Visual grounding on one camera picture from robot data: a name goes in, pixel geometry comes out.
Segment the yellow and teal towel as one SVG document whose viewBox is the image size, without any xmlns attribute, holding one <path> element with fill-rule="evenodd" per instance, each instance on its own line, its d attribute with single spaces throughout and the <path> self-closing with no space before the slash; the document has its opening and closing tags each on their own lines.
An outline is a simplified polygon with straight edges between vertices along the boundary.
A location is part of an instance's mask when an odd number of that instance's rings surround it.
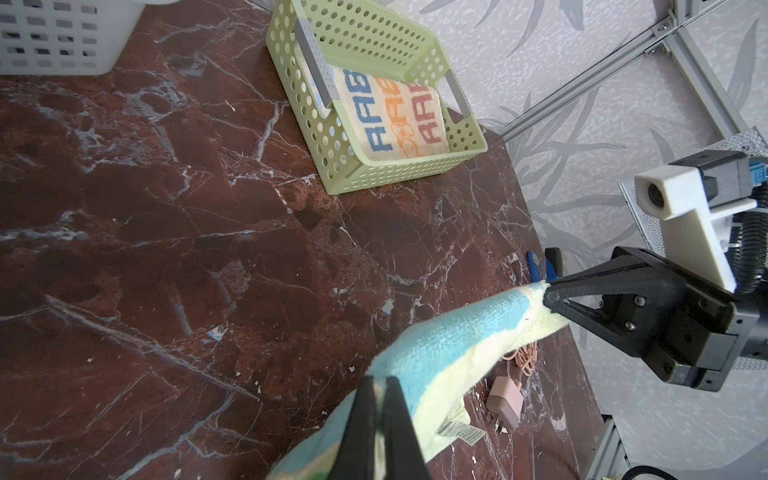
<svg viewBox="0 0 768 480">
<path fill-rule="evenodd" d="M 439 427 L 504 354 L 567 325 L 543 303 L 548 286 L 519 286 L 413 324 L 372 360 L 378 396 L 388 377 L 399 379 L 424 460 L 450 444 Z"/>
</svg>

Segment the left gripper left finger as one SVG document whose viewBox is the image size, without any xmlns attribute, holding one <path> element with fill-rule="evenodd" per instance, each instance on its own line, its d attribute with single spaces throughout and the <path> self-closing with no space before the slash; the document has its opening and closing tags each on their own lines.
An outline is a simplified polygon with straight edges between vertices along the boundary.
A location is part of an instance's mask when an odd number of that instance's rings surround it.
<svg viewBox="0 0 768 480">
<path fill-rule="evenodd" d="M 374 379 L 365 376 L 356 391 L 328 480 L 374 478 L 376 425 Z"/>
</svg>

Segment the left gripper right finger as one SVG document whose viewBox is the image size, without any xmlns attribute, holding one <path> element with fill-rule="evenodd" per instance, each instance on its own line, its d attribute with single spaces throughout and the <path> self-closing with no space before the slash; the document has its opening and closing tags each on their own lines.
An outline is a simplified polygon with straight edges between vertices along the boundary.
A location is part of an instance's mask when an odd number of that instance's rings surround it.
<svg viewBox="0 0 768 480">
<path fill-rule="evenodd" d="M 386 379 L 383 403 L 385 478 L 431 480 L 399 379 Z"/>
</svg>

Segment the cream rabbit lettered towel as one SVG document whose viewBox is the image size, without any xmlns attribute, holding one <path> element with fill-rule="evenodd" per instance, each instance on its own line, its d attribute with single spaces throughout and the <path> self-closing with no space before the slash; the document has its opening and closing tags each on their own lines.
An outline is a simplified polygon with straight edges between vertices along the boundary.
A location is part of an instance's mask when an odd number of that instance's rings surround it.
<svg viewBox="0 0 768 480">
<path fill-rule="evenodd" d="M 399 161 L 450 152 L 435 89 L 337 66 L 331 76 L 353 135 L 369 159 Z"/>
</svg>

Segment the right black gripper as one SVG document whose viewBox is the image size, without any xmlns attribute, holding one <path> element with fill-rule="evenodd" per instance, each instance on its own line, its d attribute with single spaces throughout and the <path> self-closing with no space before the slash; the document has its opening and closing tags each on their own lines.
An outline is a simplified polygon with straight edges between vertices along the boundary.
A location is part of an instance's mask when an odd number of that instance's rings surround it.
<svg viewBox="0 0 768 480">
<path fill-rule="evenodd" d="M 767 358 L 765 282 L 731 293 L 641 248 L 553 281 L 543 304 L 668 384 L 717 392 L 740 360 Z"/>
</svg>

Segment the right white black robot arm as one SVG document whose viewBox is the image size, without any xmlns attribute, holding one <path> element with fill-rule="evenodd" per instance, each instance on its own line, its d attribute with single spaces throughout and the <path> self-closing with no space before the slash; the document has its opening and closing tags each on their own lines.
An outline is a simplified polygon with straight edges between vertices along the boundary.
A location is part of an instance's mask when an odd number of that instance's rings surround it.
<svg viewBox="0 0 768 480">
<path fill-rule="evenodd" d="M 611 259 L 555 280 L 543 303 L 664 382 L 717 392 L 740 359 L 767 358 L 767 187 L 756 209 L 738 215 L 726 255 L 730 293 L 645 249 L 617 247 Z"/>
</svg>

